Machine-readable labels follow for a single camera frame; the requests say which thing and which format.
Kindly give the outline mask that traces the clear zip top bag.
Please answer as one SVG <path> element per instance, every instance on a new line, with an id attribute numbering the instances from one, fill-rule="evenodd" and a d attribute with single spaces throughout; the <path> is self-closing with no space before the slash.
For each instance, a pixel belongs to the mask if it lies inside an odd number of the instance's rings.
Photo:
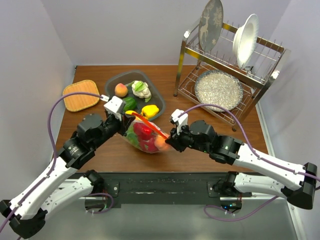
<path id="1" fill-rule="evenodd" d="M 168 152 L 173 149 L 166 143 L 169 135 L 161 131 L 157 125 L 135 111 L 128 110 L 125 114 L 134 117 L 124 136 L 133 147 L 148 154 Z"/>

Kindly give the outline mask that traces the fake red bell pepper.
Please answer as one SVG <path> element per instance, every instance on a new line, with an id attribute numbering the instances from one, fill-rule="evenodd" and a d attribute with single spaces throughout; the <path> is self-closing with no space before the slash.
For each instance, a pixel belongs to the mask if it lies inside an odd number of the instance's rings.
<path id="1" fill-rule="evenodd" d="M 153 130 L 141 122 L 134 123 L 133 131 L 137 135 L 139 141 L 149 141 L 153 137 Z"/>

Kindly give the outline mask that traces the fake pink dragon fruit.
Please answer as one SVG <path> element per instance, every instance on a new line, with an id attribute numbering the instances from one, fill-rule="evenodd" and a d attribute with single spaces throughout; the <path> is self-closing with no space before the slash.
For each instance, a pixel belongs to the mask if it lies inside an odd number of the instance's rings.
<path id="1" fill-rule="evenodd" d="M 151 138 L 148 141 L 141 140 L 139 142 L 139 146 L 140 146 L 141 150 L 146 153 L 153 154 L 153 153 L 158 152 L 158 148 L 155 146 L 155 139 L 154 138 Z"/>

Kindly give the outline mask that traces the fake green leafy vegetable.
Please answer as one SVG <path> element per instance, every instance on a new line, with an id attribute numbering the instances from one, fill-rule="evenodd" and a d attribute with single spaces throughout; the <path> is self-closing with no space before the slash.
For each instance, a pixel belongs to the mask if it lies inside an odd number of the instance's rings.
<path id="1" fill-rule="evenodd" d="M 135 134 L 133 127 L 130 127 L 127 131 L 126 131 L 126 140 L 135 148 L 139 148 L 140 144 L 138 141 L 138 136 Z"/>

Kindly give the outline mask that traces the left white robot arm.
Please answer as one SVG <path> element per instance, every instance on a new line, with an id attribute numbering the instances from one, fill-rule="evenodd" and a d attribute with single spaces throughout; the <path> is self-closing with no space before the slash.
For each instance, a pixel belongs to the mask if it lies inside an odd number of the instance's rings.
<path id="1" fill-rule="evenodd" d="M 124 113 L 108 114 L 106 120 L 99 114 L 86 115 L 71 138 L 54 153 L 46 170 L 18 196 L 0 202 L 4 223 L 20 238 L 29 239 L 43 228 L 53 213 L 78 198 L 99 196 L 105 181 L 95 170 L 85 172 L 68 187 L 58 187 L 91 160 L 107 140 L 116 133 L 124 135 L 134 120 L 134 116 Z"/>

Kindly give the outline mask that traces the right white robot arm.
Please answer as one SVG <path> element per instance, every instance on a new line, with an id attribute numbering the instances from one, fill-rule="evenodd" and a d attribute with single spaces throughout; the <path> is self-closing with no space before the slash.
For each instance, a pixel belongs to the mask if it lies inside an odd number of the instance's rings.
<path id="1" fill-rule="evenodd" d="M 190 148 L 208 154 L 217 163 L 251 169 L 259 174 L 229 173 L 221 187 L 227 196 L 257 192 L 284 198 L 301 209 L 313 208 L 318 170 L 315 164 L 296 164 L 259 152 L 239 139 L 217 134 L 204 120 L 191 125 L 179 120 L 171 123 L 174 128 L 165 142 L 178 152 Z"/>

